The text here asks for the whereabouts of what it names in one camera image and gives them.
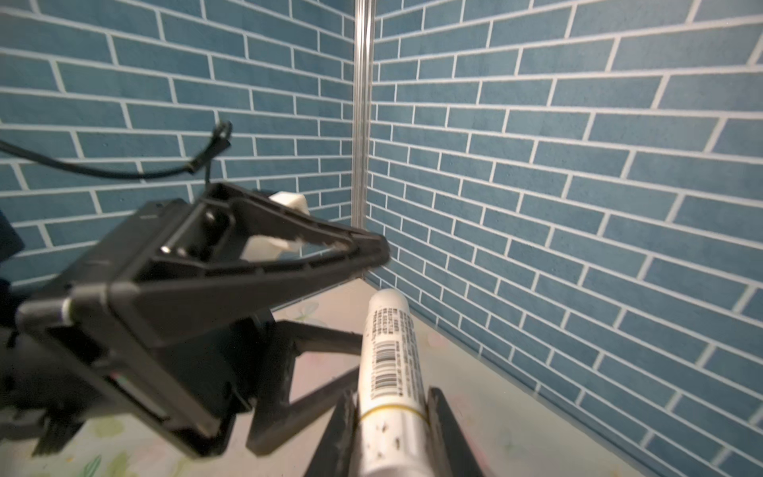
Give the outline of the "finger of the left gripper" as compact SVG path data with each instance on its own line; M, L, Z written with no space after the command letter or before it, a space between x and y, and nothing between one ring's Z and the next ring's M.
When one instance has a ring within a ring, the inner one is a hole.
M268 325L256 386L256 407L246 447L266 456L314 423L358 387L357 368L292 403L296 360L304 353L359 356L363 336L293 321Z
M240 258L268 220L302 239L273 262ZM222 328L389 261L378 234L311 218L260 193L218 183L193 204L151 202L127 226L142 243L109 286L115 316L147 347Z

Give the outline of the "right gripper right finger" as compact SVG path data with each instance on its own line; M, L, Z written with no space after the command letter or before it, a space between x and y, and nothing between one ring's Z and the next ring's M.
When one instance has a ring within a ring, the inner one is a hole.
M484 473L441 389L429 389L426 409L430 457L435 475L483 476Z

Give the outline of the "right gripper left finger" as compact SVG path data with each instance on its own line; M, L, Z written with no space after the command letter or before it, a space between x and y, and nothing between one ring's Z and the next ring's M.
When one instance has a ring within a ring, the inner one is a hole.
M304 477L348 477L356 426L356 399L352 392L343 393Z

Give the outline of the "white glue stick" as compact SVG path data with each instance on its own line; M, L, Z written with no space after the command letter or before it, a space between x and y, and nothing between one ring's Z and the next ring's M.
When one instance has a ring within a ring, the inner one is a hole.
M358 383L359 476L432 476L428 421L409 303L394 289L369 302Z

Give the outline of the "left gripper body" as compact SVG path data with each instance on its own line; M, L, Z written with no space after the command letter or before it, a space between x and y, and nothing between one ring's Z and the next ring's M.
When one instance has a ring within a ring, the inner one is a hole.
M51 281L3 282L2 439L54 455L128 413L192 458L223 454L272 320L210 274L243 245L219 200L151 202Z

